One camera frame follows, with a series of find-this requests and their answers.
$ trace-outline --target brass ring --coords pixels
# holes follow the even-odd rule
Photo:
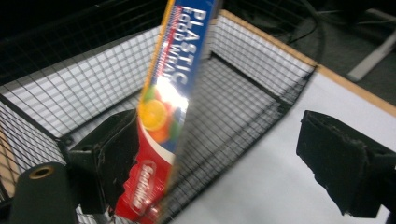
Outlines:
[[[32,173],[29,174],[31,179],[41,179],[46,176],[51,175],[55,169],[52,166],[43,166],[38,169],[35,169]]]

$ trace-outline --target wooden edge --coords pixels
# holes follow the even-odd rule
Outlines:
[[[251,33],[258,35],[259,37],[263,38],[264,40],[272,43],[273,45],[277,46],[279,49],[284,50],[288,54],[292,55],[294,58],[300,60],[303,63],[306,63],[311,66],[315,66],[317,63],[312,60],[311,58],[308,58],[307,56],[303,55],[301,52],[299,52],[296,49],[293,49],[286,45],[285,43],[281,42],[280,40],[274,38],[271,35],[268,35],[264,31],[260,30],[259,28],[253,26],[252,24],[248,23],[247,21],[243,21],[239,17],[235,16],[233,13],[227,11],[227,10],[221,10],[219,13],[221,16],[227,18],[230,21],[235,22],[236,24],[244,27],[245,29],[249,30]]]
[[[362,87],[356,85],[355,83],[350,82],[344,77],[334,73],[334,71],[330,70],[329,68],[320,65],[318,67],[318,73],[322,74],[325,77],[328,77],[333,82],[337,83],[338,85],[352,91],[353,93],[359,95],[359,97],[363,98],[364,100],[370,102],[371,104],[381,108],[385,112],[391,114],[393,117],[396,117],[396,106],[391,105],[390,103],[384,101],[383,99],[379,98],[378,96],[370,93],[369,91],[363,89]]]
[[[272,43],[273,45],[277,46],[278,48],[284,50],[291,56],[295,57],[296,59],[299,59],[303,63],[307,63],[311,66],[315,66],[317,63],[303,55],[301,52],[299,52],[296,49],[293,49],[289,47],[288,45],[284,44],[280,40],[272,37],[271,35],[268,35],[267,33],[263,32],[259,28],[254,27],[252,24],[243,21],[242,19],[236,17],[233,13],[227,11],[227,10],[222,10],[220,13],[223,17],[227,18],[230,21],[235,22],[236,24],[244,27],[245,29],[249,30],[255,35],[260,36],[264,40]],[[330,80],[334,81],[335,83],[339,84],[340,86],[348,89],[349,91],[352,91],[353,93],[359,95],[362,99],[370,102],[371,104],[379,107],[380,109],[384,110],[385,112],[391,114],[393,117],[396,117],[396,106],[391,105],[390,103],[384,101],[383,99],[379,98],[378,96],[368,92],[367,90],[359,87],[358,85],[350,82],[349,80],[345,79],[344,77],[341,77],[340,75],[334,73],[332,70],[328,69],[327,67],[320,65],[317,70],[318,73],[322,74],[325,77],[328,77]]]
[[[14,182],[19,177],[19,168],[15,161],[11,146],[0,127],[0,181],[10,197],[15,193]]]

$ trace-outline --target white tabletop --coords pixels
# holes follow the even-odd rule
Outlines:
[[[172,223],[385,223],[342,216],[312,171],[296,155],[305,110],[340,119],[396,150],[396,118],[323,75],[315,75],[300,101],[251,151]]]

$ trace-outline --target brand logo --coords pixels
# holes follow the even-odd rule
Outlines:
[[[132,209],[139,215],[143,215],[147,206],[151,203],[149,196],[154,185],[155,169],[154,161],[143,161],[132,199]]]

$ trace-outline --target wire basket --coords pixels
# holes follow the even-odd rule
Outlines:
[[[227,1],[231,12],[214,19],[160,222],[182,211],[281,120],[316,69],[323,36],[312,6],[262,2],[267,8]],[[1,40],[0,202],[13,196],[23,171],[46,161],[67,163],[67,150],[103,120],[136,107],[164,7],[108,1]],[[95,223],[78,213],[81,223]]]

